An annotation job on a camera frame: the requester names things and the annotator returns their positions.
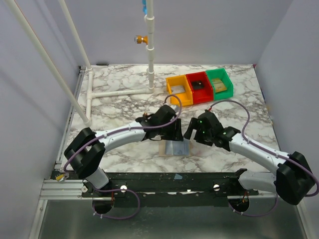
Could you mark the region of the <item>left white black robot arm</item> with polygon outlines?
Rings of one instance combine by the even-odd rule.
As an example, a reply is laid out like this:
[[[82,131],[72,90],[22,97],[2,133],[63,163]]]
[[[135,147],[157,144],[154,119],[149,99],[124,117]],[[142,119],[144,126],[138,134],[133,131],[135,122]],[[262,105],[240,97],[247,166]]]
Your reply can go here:
[[[85,179],[94,188],[106,189],[110,179],[100,167],[103,156],[123,145],[142,142],[160,136],[161,140],[183,141],[180,112],[168,105],[161,106],[154,114],[113,130],[93,131],[82,129],[64,151],[67,159],[63,170],[72,167],[79,179]]]

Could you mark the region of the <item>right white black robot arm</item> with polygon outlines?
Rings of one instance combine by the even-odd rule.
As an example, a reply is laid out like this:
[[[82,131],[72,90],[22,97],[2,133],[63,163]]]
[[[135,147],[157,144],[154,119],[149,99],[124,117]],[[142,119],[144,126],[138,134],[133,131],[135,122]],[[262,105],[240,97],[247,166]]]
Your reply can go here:
[[[267,172],[243,172],[238,178],[243,189],[271,192],[297,205],[317,184],[302,154],[272,149],[249,139],[234,127],[223,127],[210,111],[190,120],[184,138],[190,139],[192,134],[197,143],[240,154],[267,169]]]

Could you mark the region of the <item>beige card holder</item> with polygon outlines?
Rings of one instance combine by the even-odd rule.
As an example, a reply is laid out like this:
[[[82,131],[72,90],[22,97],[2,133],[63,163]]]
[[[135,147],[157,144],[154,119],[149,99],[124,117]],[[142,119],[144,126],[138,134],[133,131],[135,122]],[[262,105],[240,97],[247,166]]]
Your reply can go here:
[[[190,141],[164,140],[159,142],[159,156],[190,156]]]

